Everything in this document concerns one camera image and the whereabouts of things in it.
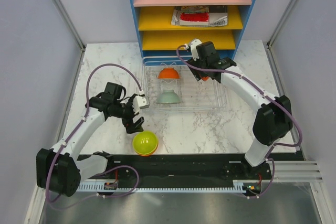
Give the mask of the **clear wire dish rack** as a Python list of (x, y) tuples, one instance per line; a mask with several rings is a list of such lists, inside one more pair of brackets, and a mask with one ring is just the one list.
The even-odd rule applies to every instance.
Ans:
[[(162, 80), (158, 76), (165, 68), (173, 68), (179, 78)], [(148, 113), (202, 113), (221, 110), (226, 106), (224, 86), (217, 81), (197, 81), (192, 72), (177, 56), (144, 57), (142, 59), (142, 88), (149, 99)], [(167, 90), (178, 95), (180, 103), (158, 103)]]

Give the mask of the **orange bowl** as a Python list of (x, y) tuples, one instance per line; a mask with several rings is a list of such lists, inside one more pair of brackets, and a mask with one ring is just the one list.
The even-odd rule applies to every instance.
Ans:
[(138, 150), (138, 149), (135, 149), (135, 152), (140, 155), (140, 156), (151, 156), (155, 153), (155, 151), (157, 150), (157, 147), (153, 148), (152, 150)]
[(158, 74), (160, 80), (178, 80), (180, 79), (179, 73), (172, 67), (166, 67)]

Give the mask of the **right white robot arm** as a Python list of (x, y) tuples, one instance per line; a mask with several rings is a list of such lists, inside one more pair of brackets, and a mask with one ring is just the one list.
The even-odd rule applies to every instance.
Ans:
[(221, 58), (211, 41), (194, 39), (182, 47), (192, 55), (186, 64), (197, 81), (216, 80), (233, 90), (255, 113), (254, 140), (245, 153), (246, 162), (240, 166), (245, 178), (254, 178), (274, 144), (292, 130), (289, 98), (262, 89), (242, 72), (235, 61)]

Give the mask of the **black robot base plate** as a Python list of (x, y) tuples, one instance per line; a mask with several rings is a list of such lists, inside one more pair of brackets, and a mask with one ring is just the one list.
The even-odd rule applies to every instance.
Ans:
[(271, 179), (269, 164), (251, 168), (243, 154), (114, 155), (107, 174), (122, 187), (230, 187), (235, 180)]

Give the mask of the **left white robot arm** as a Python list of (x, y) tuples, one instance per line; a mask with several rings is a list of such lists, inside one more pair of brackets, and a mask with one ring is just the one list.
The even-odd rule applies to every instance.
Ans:
[(147, 108), (149, 102), (140, 91), (122, 102), (121, 95), (126, 93), (125, 87), (108, 82), (105, 90), (89, 99), (85, 111), (78, 124), (50, 149), (42, 148), (36, 155), (37, 186), (52, 192), (72, 196), (80, 183), (96, 176), (111, 178), (115, 173), (115, 165), (111, 163), (111, 155), (106, 152), (95, 152), (83, 157), (80, 153), (93, 133), (108, 118), (119, 118), (128, 134), (142, 132), (144, 118), (139, 115), (141, 109)]

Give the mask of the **lime green bowl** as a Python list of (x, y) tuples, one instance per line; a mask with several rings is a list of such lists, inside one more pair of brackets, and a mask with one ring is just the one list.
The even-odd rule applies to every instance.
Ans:
[(151, 131), (143, 131), (138, 133), (132, 141), (133, 149), (138, 150), (152, 150), (158, 147), (159, 141), (156, 135)]

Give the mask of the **pale green bowl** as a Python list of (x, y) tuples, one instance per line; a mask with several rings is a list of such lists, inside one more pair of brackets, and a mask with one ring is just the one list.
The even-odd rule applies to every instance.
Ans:
[(181, 98), (175, 93), (174, 90), (164, 90), (157, 98), (158, 104), (179, 104)]

